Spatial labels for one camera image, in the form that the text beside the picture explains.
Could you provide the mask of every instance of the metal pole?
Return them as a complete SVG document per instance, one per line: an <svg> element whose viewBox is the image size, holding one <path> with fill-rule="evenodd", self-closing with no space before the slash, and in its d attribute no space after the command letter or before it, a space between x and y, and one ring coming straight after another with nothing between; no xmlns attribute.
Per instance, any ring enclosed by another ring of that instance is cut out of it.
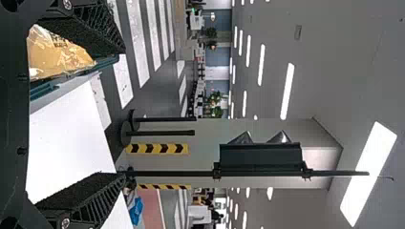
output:
<svg viewBox="0 0 405 229"><path fill-rule="evenodd" d="M140 131L140 132L127 132L128 136L158 136L158 135L195 135L194 130L188 131Z"/></svg>
<svg viewBox="0 0 405 229"><path fill-rule="evenodd" d="M129 177L213 177L214 171L124 171ZM369 176L359 171L221 171L221 177L353 177Z"/></svg>
<svg viewBox="0 0 405 229"><path fill-rule="evenodd" d="M137 117L135 122L191 122L197 121L196 117Z"/></svg>

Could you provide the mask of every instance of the ceiling light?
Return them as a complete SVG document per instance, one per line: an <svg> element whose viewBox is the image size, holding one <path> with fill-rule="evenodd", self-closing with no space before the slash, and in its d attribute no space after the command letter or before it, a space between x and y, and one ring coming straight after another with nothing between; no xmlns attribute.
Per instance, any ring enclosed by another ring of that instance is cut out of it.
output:
<svg viewBox="0 0 405 229"><path fill-rule="evenodd" d="M289 97L291 95L292 79L294 77L294 70L295 70L295 66L291 63L288 63L286 86L284 88L283 103L281 105L281 113L280 113L280 118L282 120L286 120L286 118L287 118L288 103L289 103Z"/></svg>
<svg viewBox="0 0 405 229"><path fill-rule="evenodd" d="M242 229L246 229L247 226L247 212L244 211L244 220L242 221Z"/></svg>
<svg viewBox="0 0 405 229"><path fill-rule="evenodd" d="M232 91L229 90L228 105L232 102Z"/></svg>
<svg viewBox="0 0 405 229"><path fill-rule="evenodd" d="M272 197L273 197L273 188L269 187L267 188L267 198L268 200L271 200Z"/></svg>
<svg viewBox="0 0 405 229"><path fill-rule="evenodd" d="M232 72L232 84L235 84L236 78L236 65L233 65L233 72Z"/></svg>
<svg viewBox="0 0 405 229"><path fill-rule="evenodd" d="M257 84L259 86L262 86L263 67L265 64L265 52L266 52L266 46L262 44L262 46L260 47L259 74L257 76Z"/></svg>
<svg viewBox="0 0 405 229"><path fill-rule="evenodd" d="M229 59L229 74L232 74L232 57Z"/></svg>
<svg viewBox="0 0 405 229"><path fill-rule="evenodd" d="M242 108L242 116L245 117L246 116L246 104L247 103L247 92L244 91L244 106Z"/></svg>
<svg viewBox="0 0 405 229"><path fill-rule="evenodd" d="M244 41L244 31L239 30L239 56L242 56L243 41Z"/></svg>
<svg viewBox="0 0 405 229"><path fill-rule="evenodd" d="M250 188L246 188L246 198L250 197Z"/></svg>
<svg viewBox="0 0 405 229"><path fill-rule="evenodd" d="M233 47L236 49L238 47L238 27L235 26L235 31L233 32Z"/></svg>
<svg viewBox="0 0 405 229"><path fill-rule="evenodd" d="M250 42L251 42L251 36L249 35L247 37L247 44L246 44L246 66L249 67L250 64Z"/></svg>
<svg viewBox="0 0 405 229"><path fill-rule="evenodd" d="M233 213L235 215L235 220L238 220L238 214L239 214L239 205L235 204L235 212Z"/></svg>
<svg viewBox="0 0 405 229"><path fill-rule="evenodd" d="M235 104L232 102L232 107L230 108L230 118L233 119L233 110L235 108Z"/></svg>
<svg viewBox="0 0 405 229"><path fill-rule="evenodd" d="M395 141L395 133L378 122L374 123L363 153L355 167L356 171L368 171L370 176L352 177L340 204L340 211L352 227L356 224L364 205L366 205Z"/></svg>

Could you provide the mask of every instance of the yellow package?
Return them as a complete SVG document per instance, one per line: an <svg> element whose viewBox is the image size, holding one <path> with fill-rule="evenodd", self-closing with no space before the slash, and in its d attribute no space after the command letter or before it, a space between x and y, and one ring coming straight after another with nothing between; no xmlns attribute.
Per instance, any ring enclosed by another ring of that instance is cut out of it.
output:
<svg viewBox="0 0 405 229"><path fill-rule="evenodd" d="M96 64L85 49L38 25L30 29L27 50L31 81L77 73Z"/></svg>

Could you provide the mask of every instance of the warehouse aisle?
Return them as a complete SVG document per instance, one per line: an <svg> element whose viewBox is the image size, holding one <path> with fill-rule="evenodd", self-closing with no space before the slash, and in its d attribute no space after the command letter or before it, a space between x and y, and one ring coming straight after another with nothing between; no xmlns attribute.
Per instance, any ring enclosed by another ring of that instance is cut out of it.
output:
<svg viewBox="0 0 405 229"><path fill-rule="evenodd" d="M127 53L102 70L102 88L94 92L114 161L122 152L117 133L130 110L139 117L180 116L191 93L193 65L175 58L171 1L108 0Z"/></svg>

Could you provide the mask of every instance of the yellow and black warning stripe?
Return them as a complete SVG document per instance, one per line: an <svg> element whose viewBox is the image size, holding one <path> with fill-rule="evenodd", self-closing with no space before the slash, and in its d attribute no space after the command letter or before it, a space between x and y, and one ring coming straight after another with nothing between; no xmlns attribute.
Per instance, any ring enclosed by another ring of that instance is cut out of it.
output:
<svg viewBox="0 0 405 229"><path fill-rule="evenodd" d="M189 184L138 184L138 189L190 190Z"/></svg>
<svg viewBox="0 0 405 229"><path fill-rule="evenodd" d="M175 156L188 155L188 144L129 144L125 151L129 154Z"/></svg>

